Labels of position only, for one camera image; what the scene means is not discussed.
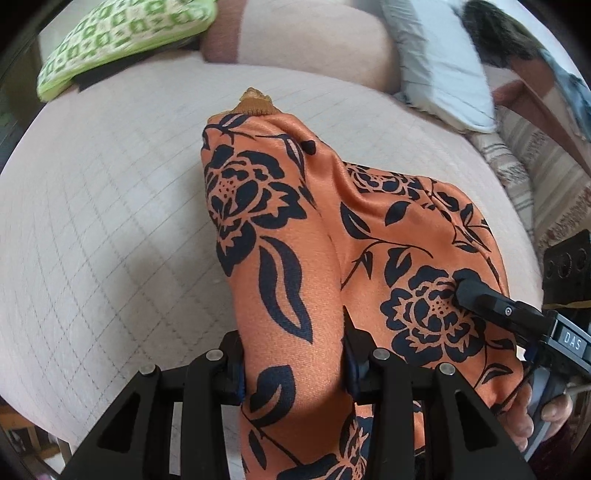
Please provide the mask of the quilted pink mattress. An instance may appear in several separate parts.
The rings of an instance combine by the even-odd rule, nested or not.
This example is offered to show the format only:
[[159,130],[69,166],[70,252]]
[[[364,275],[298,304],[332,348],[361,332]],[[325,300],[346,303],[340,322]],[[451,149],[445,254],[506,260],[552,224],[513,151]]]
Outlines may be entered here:
[[178,366],[231,328],[199,150],[250,87],[348,162],[458,186],[511,296],[540,304],[532,244],[466,138],[358,84],[164,53],[50,102],[2,171],[1,394],[37,426],[77,445],[141,366]]

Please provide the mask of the black folded cloth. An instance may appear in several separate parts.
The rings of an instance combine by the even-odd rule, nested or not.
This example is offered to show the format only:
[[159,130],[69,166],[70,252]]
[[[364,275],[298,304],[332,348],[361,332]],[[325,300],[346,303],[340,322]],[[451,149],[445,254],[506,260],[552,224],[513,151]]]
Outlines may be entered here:
[[93,67],[90,70],[77,74],[72,78],[72,84],[76,85],[79,91],[84,91],[91,86],[104,81],[157,54],[178,50],[198,51],[199,47],[200,36],[194,36],[152,50],[134,53],[132,55],[113,60],[104,65]]

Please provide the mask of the light blue pillow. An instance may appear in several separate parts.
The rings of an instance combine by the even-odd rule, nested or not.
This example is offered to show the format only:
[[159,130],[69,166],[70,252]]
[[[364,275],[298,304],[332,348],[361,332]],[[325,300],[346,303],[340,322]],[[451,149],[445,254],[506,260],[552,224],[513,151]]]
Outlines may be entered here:
[[483,65],[450,3],[383,1],[381,7],[399,52],[399,97],[460,132],[494,132]]

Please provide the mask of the green patterned pillow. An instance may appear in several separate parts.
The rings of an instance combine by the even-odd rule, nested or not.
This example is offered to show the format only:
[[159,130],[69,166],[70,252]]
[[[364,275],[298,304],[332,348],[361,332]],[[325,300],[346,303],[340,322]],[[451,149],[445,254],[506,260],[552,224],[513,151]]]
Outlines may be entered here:
[[214,1],[103,1],[49,54],[37,96],[50,102],[75,76],[204,33],[216,16]]

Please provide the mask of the striped floral cushion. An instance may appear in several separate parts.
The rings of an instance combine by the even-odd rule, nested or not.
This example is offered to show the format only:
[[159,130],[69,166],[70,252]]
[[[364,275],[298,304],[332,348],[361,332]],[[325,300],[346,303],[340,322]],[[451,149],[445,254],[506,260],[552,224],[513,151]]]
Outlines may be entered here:
[[518,113],[499,107],[494,132],[467,140],[484,160],[499,205],[485,208],[508,275],[541,277],[545,251],[590,227],[590,175],[565,148]]

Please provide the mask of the pink bolster cushion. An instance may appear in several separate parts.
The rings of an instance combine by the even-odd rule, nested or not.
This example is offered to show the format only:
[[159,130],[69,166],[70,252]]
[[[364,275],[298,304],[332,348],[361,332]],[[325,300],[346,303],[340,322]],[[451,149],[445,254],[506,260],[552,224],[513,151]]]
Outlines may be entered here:
[[397,93],[397,47],[384,20],[363,7],[363,1],[219,1],[200,50],[212,63],[284,68]]

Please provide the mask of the dark fuzzy garment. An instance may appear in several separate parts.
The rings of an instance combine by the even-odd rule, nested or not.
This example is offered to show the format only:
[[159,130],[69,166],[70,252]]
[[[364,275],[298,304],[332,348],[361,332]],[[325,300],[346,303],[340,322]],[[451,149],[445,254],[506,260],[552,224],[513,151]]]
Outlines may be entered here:
[[467,1],[461,20],[485,64],[509,68],[514,59],[541,58],[543,46],[529,30],[488,1]]

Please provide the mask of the orange floral garment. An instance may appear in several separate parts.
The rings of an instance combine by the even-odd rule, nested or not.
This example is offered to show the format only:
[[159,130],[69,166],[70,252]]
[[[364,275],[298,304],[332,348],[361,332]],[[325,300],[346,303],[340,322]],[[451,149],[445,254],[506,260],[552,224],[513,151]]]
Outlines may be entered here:
[[342,385],[346,321],[408,365],[454,365],[490,406],[520,383],[514,337],[454,298],[464,279],[508,290],[492,231],[461,190],[342,161],[257,93],[208,119],[200,157],[245,348],[247,478],[366,473],[373,412]]

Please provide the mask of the blue cloth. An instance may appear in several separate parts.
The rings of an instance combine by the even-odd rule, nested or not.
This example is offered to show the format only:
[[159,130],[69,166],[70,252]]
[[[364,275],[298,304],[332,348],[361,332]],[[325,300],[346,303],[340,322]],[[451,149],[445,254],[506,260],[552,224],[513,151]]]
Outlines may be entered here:
[[582,79],[563,69],[546,49],[539,50],[541,57],[554,73],[555,83],[572,111],[579,131],[590,140],[591,94]]

